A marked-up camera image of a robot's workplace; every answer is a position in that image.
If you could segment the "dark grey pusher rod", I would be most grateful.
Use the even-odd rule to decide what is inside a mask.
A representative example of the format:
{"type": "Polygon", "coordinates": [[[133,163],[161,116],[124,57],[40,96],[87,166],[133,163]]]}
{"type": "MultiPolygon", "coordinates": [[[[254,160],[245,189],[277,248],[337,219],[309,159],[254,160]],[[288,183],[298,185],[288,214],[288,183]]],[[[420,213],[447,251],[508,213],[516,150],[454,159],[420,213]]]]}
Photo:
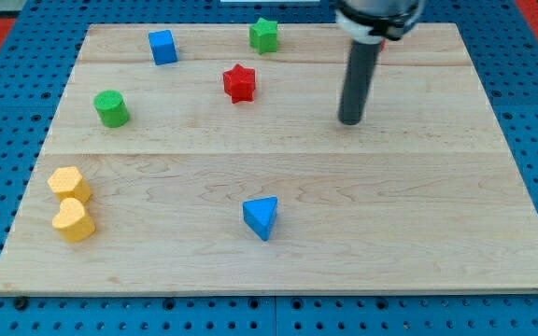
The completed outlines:
{"type": "Polygon", "coordinates": [[[356,125],[362,120],[381,45],[356,40],[351,43],[338,109],[338,119],[345,125],[356,125]]]}

